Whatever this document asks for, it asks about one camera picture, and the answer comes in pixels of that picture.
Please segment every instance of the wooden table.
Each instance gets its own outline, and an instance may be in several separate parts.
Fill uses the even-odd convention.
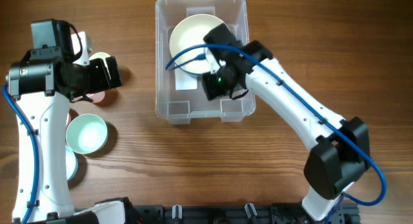
[[[0,66],[32,48],[30,22],[54,17],[85,30],[94,52],[116,56],[125,85],[113,103],[76,103],[110,123],[108,145],[79,156],[70,183],[77,208],[128,196],[133,204],[242,205],[298,202],[307,193],[308,152],[262,100],[239,123],[194,119],[171,126],[155,105],[156,0],[0,0]],[[363,223],[413,219],[413,0],[247,0],[250,38],[264,43],[316,99],[368,123],[384,170],[384,202],[362,207]],[[11,222],[18,182],[17,123],[0,99],[0,219]],[[370,169],[351,189],[371,200]]]

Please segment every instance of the plastic container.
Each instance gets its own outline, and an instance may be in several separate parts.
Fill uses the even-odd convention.
[[[156,114],[171,124],[189,124],[192,118],[220,117],[223,122],[241,121],[256,108],[254,95],[238,100],[222,97],[208,101],[200,79],[197,89],[175,90],[175,73],[165,71],[171,59],[169,38],[186,17],[210,14],[222,19],[243,44],[249,42],[245,0],[157,0],[156,11]]]

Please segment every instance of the cable clip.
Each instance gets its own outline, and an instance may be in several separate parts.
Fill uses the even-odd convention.
[[[324,125],[325,123],[327,123],[327,121],[328,121],[328,119],[325,118],[325,117],[323,117],[323,119],[320,119],[320,120],[318,121],[318,123],[319,123],[320,125]]]
[[[282,80],[278,81],[276,85],[281,86],[281,85],[283,85],[284,82],[285,82],[284,79],[282,79]]]
[[[38,135],[39,134],[39,129],[35,129],[35,130],[30,130],[27,132],[27,136],[29,136],[30,134],[34,134],[34,135]]]
[[[30,204],[30,201],[27,201],[27,208],[28,209],[32,209],[32,208],[38,207],[38,206],[40,206],[40,201],[39,200],[36,200],[35,204]]]

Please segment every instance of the black base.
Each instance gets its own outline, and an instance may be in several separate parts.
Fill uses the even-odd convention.
[[[172,208],[161,205],[136,205],[145,224],[176,224]],[[183,207],[181,224],[251,224],[244,207]],[[256,206],[257,224],[311,224],[312,221],[299,203],[279,203]],[[330,218],[329,224],[360,224],[357,204],[344,203]]]

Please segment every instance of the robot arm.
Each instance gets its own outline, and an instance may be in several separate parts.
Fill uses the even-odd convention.
[[[73,44],[70,28],[74,29],[74,39],[79,43]],[[90,40],[85,33],[79,35],[74,26],[66,21],[51,19],[32,23],[32,34],[34,49],[29,50],[22,61],[13,63],[6,77],[9,94],[5,95],[10,100],[16,100],[32,131],[28,133],[22,120],[17,117],[19,188],[13,223],[69,218],[74,222],[82,219],[87,223],[95,220],[95,223],[111,221],[123,224],[125,203],[122,201],[98,204],[74,216],[65,163],[69,104],[75,97],[90,100],[86,94],[123,85],[116,59],[106,58],[107,67],[102,59],[89,61],[87,52],[90,50]],[[34,135],[37,141],[39,163],[36,164],[29,134]],[[34,171],[38,171],[37,176],[34,176]],[[37,189],[32,190],[33,184],[37,184]],[[36,193],[35,201],[31,201],[33,192]],[[31,215],[24,219],[28,209],[32,209]]]
[[[313,220],[324,219],[340,194],[357,181],[370,165],[323,121],[328,121],[370,155],[366,124],[358,117],[347,121],[319,103],[284,71],[261,43],[253,41],[243,46],[226,25],[211,30],[204,37],[204,42],[208,46],[206,58],[211,66],[211,72],[202,75],[207,98],[232,97],[234,91],[243,88],[263,99],[296,131],[310,152],[304,168],[310,189],[302,206]],[[223,45],[241,49],[268,70]],[[282,86],[283,83],[310,107],[317,109],[322,119]]]
[[[265,59],[261,63],[292,87],[312,107],[319,107],[323,117],[327,118],[336,128],[341,128],[340,121],[344,118],[308,94],[284,71],[277,59]],[[319,136],[327,138],[332,135],[331,129],[320,125],[319,119],[311,114],[288,90],[280,86],[275,78],[268,75],[259,66],[254,66],[252,70],[253,72],[245,77],[247,89],[270,105],[295,130],[308,151],[317,145]],[[330,212],[338,199],[339,197],[325,199],[310,187],[302,206],[312,219],[319,221]]]

